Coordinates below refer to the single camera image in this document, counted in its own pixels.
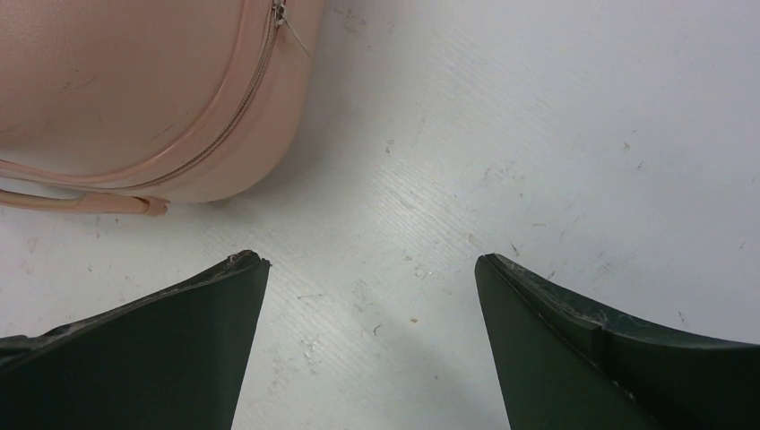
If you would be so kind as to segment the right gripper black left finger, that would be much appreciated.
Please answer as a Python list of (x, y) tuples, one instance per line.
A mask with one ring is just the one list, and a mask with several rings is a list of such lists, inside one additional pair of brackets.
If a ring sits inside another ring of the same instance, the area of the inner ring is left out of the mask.
[(270, 268), (245, 250), (104, 313), (2, 338), (2, 428), (231, 428)]

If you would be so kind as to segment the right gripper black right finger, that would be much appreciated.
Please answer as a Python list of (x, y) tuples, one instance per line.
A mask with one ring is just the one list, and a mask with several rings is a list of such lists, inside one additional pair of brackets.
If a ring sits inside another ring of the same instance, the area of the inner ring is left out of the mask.
[(481, 256), (474, 275), (513, 429), (756, 429), (759, 347), (621, 312)]

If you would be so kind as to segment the pink suitcase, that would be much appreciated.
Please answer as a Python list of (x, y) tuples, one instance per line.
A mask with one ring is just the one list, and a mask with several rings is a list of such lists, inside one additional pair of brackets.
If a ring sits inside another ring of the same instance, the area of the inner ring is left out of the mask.
[(305, 105), (321, 1), (4, 1), (1, 176), (74, 198), (4, 206), (161, 215), (267, 176)]

